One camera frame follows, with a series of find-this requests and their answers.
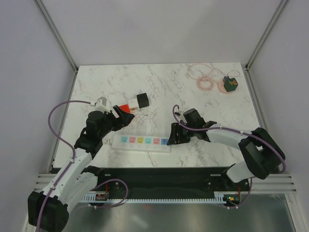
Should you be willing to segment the red cube plug adapter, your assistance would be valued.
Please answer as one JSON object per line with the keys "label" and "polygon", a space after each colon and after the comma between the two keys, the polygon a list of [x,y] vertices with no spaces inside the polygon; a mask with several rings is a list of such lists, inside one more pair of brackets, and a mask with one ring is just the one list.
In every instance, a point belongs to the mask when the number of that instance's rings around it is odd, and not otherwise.
{"label": "red cube plug adapter", "polygon": [[130,113],[130,108],[128,104],[120,105],[119,108],[126,113]]}

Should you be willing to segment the white power strip coloured sockets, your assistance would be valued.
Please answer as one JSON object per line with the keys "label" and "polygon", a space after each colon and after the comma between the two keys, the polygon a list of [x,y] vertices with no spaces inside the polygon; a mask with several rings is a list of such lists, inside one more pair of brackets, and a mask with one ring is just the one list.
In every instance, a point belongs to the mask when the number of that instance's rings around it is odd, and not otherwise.
{"label": "white power strip coloured sockets", "polygon": [[140,152],[170,153],[167,145],[168,138],[158,136],[115,135],[112,139],[103,140],[115,150],[128,150]]}

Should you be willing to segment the white cube plug tiger print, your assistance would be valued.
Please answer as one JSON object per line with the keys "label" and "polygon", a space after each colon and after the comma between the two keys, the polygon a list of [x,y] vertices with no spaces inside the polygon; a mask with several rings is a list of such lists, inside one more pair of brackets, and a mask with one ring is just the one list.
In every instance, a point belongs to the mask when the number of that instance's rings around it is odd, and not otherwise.
{"label": "white cube plug tiger print", "polygon": [[133,114],[133,113],[138,112],[140,110],[140,107],[139,107],[137,98],[132,98],[128,100],[128,107],[129,107],[130,113]]}

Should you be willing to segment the black cube plug adapter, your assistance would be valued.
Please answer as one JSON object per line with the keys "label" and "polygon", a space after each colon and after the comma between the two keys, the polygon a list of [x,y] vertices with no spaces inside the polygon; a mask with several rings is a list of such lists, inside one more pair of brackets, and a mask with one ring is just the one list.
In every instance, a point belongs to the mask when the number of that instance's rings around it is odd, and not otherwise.
{"label": "black cube plug adapter", "polygon": [[150,105],[147,93],[137,94],[136,98],[140,109]]}

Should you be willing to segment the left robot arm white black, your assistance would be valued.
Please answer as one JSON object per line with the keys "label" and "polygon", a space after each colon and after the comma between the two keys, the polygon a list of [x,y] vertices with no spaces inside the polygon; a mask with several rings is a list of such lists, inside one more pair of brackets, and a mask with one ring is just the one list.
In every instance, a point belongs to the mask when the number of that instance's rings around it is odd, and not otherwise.
{"label": "left robot arm white black", "polygon": [[73,208],[90,190],[101,190],[106,178],[100,168],[89,166],[103,145],[102,139],[111,131],[128,126],[135,116],[115,105],[113,110],[96,108],[88,114],[86,126],[75,145],[72,156],[54,179],[40,192],[28,197],[28,222],[48,232],[62,231]]}

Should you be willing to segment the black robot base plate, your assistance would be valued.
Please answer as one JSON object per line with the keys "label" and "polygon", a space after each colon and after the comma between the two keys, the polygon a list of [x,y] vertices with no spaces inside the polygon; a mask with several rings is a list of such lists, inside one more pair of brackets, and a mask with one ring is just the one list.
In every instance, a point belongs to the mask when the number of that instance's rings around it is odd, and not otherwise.
{"label": "black robot base plate", "polygon": [[247,192],[247,179],[238,183],[223,178],[226,167],[98,168],[83,172],[98,178],[98,189],[117,197],[210,197],[214,192]]}

